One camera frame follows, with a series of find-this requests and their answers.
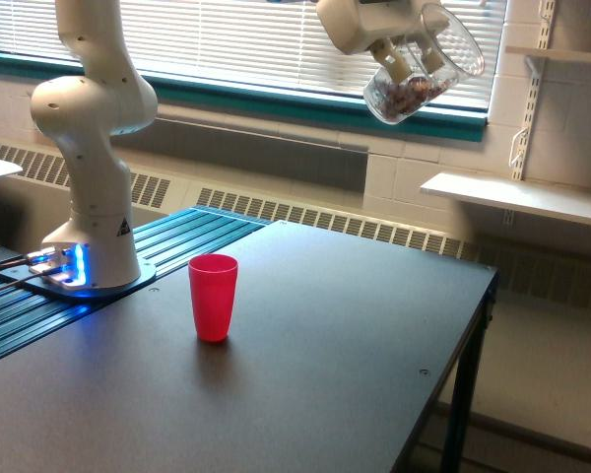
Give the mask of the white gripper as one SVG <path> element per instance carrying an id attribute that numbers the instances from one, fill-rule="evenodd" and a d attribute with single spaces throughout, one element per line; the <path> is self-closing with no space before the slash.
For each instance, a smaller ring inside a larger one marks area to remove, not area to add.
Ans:
<path id="1" fill-rule="evenodd" d="M 391 39 L 413 33 L 423 6 L 439 1 L 358 1 L 322 0 L 316 3 L 316 15 L 333 45 L 344 54 L 365 52 L 372 46 L 372 57 L 390 76 L 402 83 L 410 76 L 410 67 Z M 437 48 L 425 39 L 416 44 L 425 69 L 440 69 L 443 60 Z"/>

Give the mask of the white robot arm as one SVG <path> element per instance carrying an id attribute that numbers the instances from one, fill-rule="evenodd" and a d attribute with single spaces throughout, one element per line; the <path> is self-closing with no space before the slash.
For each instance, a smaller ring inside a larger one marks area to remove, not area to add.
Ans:
<path id="1" fill-rule="evenodd" d="M 57 145 L 69 173 L 71 210 L 44 238 L 31 270 L 69 293 L 152 279 L 132 233 L 130 171 L 114 156 L 110 139 L 150 125 L 156 93 L 129 56 L 118 2 L 58 1 L 55 13 L 60 40 L 80 58 L 84 73 L 33 91 L 33 121 Z"/>

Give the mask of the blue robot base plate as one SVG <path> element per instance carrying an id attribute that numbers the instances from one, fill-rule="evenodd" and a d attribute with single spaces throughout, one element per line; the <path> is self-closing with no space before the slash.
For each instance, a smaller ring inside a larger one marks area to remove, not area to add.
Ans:
<path id="1" fill-rule="evenodd" d="M 156 266 L 154 264 L 148 262 L 145 258 L 140 258 L 139 266 L 141 275 L 138 279 L 132 283 L 113 288 L 65 289 L 60 285 L 51 284 L 47 278 L 35 275 L 29 270 L 27 265 L 19 265 L 0 271 L 0 281 L 8 283 L 23 280 L 32 276 L 31 279 L 23 283 L 23 288 L 25 290 L 50 298 L 71 302 L 98 302 L 122 298 L 123 296 L 131 294 L 156 280 Z"/>

